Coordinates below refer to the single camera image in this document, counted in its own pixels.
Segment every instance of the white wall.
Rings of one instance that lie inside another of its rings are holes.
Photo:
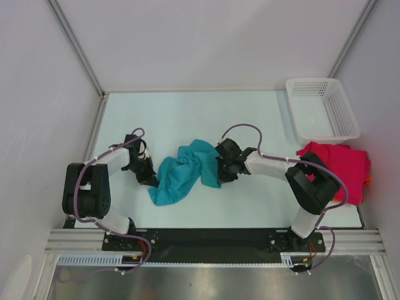
[[[106,91],[327,76],[366,0],[59,0]]]
[[[379,3],[338,79],[362,132],[352,145],[372,161],[362,211],[379,228],[400,281],[400,1]]]
[[[0,294],[37,266],[62,223],[65,170],[81,161],[98,101],[43,0],[0,1]]]

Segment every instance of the blue cloth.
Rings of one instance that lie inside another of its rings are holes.
[[[158,169],[158,187],[149,189],[157,206],[177,203],[185,198],[201,176],[205,186],[221,188],[218,184],[219,154],[208,142],[195,139],[190,146],[181,146],[177,158],[167,157]]]

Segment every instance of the pink cloth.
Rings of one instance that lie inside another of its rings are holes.
[[[328,145],[310,142],[297,155],[313,152],[324,164],[343,180],[349,189],[348,203],[357,205],[363,201],[363,183],[369,175],[371,161],[366,151],[353,150],[348,145]],[[343,188],[335,196],[344,200]]]

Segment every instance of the basket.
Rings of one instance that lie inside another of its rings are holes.
[[[360,136],[349,99],[337,79],[290,79],[286,89],[301,144],[339,144]]]

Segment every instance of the table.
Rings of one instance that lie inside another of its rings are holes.
[[[142,127],[157,171],[165,157],[176,157],[179,146],[194,139],[216,145],[228,127],[251,123],[264,134],[262,152],[295,156],[304,145],[296,141],[287,101],[284,91],[112,93],[94,155]],[[249,127],[233,129],[228,136],[242,149],[256,147],[258,142],[258,133]],[[198,180],[186,198],[162,207],[153,204],[148,187],[140,186],[131,172],[117,172],[110,186],[111,204],[138,228],[284,228],[291,225],[299,208],[287,182],[261,175],[240,175],[221,189],[203,186]],[[321,225],[362,226],[357,207],[351,205],[329,211]]]

